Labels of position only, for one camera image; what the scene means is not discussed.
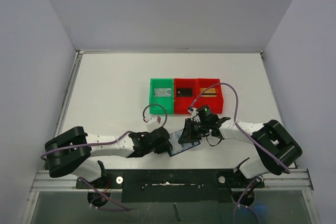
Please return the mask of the blue leather card holder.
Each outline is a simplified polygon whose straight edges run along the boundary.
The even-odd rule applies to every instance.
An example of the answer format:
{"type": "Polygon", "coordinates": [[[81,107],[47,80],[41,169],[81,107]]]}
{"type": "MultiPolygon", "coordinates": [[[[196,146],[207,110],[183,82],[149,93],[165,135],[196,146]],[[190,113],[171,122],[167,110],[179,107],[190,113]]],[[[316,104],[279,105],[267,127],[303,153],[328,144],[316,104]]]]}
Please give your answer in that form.
{"type": "Polygon", "coordinates": [[[200,141],[196,141],[196,142],[193,142],[193,143],[180,144],[178,142],[178,140],[182,136],[182,132],[183,132],[183,130],[181,129],[179,131],[176,131],[176,132],[173,132],[173,133],[170,134],[169,142],[171,143],[172,148],[168,151],[169,157],[173,157],[175,155],[178,155],[182,152],[185,152],[185,151],[187,151],[191,148],[194,148],[194,147],[201,144],[200,141]]]}

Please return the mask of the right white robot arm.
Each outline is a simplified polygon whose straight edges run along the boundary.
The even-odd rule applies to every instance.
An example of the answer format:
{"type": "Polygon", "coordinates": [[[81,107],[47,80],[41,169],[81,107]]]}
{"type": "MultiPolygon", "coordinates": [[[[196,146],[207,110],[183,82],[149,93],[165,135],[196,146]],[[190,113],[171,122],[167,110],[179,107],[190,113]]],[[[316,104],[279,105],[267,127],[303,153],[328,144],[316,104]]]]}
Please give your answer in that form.
{"type": "Polygon", "coordinates": [[[248,157],[236,167],[234,182],[241,187],[251,183],[254,177],[266,173],[281,175],[302,155],[299,144],[277,120],[267,123],[246,123],[229,118],[219,118],[208,105],[193,111],[185,120],[179,144],[191,144],[209,136],[252,143],[258,153],[248,157]]]}

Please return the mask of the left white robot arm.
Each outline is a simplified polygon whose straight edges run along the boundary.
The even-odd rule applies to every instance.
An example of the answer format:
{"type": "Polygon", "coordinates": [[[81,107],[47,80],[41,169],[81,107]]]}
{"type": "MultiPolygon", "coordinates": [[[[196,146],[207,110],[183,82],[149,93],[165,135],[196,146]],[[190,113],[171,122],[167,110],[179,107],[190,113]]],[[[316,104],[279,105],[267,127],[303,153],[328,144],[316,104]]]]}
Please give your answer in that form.
{"type": "Polygon", "coordinates": [[[115,137],[89,134],[82,126],[76,126],[48,141],[41,159],[46,161],[52,178],[73,174],[100,188],[107,175],[103,162],[94,161],[94,157],[141,158],[171,149],[170,135],[163,127],[152,132],[126,131],[115,137]]]}

